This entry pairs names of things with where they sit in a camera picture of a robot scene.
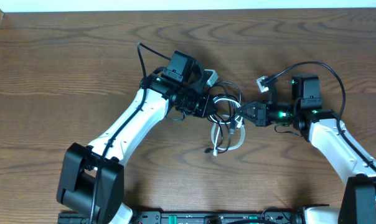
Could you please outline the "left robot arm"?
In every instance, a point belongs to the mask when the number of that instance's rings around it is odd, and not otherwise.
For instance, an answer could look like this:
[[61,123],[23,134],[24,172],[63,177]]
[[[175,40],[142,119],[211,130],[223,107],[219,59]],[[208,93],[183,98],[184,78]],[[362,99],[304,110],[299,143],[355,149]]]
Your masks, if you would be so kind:
[[129,223],[123,203],[124,169],[147,133],[175,108],[183,116],[206,118],[217,112],[209,94],[218,74],[175,51],[166,67],[145,73],[125,112],[86,146],[73,143],[63,159],[57,201],[89,223]]

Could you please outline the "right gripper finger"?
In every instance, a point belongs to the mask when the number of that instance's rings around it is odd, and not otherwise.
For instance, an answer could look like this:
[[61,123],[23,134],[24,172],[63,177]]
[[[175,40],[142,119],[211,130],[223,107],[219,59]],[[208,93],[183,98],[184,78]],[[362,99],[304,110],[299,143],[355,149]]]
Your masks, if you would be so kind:
[[256,114],[256,102],[251,102],[237,109],[238,114]]
[[258,118],[257,118],[257,114],[256,113],[252,113],[252,114],[244,114],[244,113],[239,113],[238,114],[239,116],[241,116],[243,119],[253,123],[253,124],[257,124],[258,122]]

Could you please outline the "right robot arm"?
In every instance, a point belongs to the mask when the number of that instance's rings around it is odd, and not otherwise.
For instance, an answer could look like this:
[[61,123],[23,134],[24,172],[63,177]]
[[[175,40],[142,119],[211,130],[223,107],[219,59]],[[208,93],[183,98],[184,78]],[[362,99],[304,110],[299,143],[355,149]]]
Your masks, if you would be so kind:
[[277,100],[274,83],[264,76],[256,82],[269,100],[254,101],[236,110],[257,127],[293,126],[328,160],[345,184],[340,208],[311,205],[300,208],[290,223],[376,223],[376,160],[350,135],[333,110],[322,108],[319,78],[292,77],[292,103]]

